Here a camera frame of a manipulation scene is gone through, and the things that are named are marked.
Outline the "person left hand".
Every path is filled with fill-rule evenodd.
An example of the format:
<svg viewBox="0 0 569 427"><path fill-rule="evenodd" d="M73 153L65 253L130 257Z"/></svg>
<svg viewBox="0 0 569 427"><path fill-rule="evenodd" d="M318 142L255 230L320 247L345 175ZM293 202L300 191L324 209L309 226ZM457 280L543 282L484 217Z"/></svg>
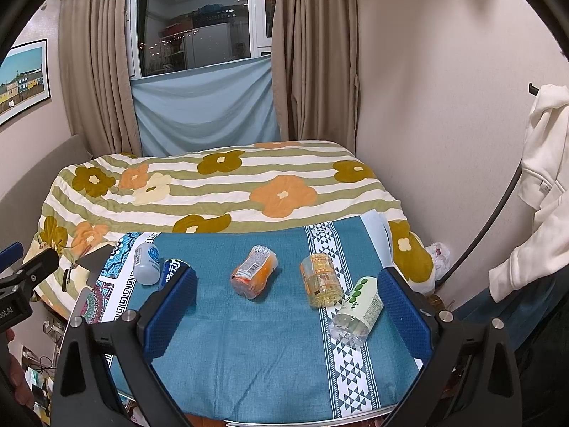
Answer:
<svg viewBox="0 0 569 427"><path fill-rule="evenodd" d="M20 405L33 409L35 398L25 380L24 371L18 360L12 354L9 354L9 357L11 362L9 377L15 389L15 400L19 402Z"/></svg>

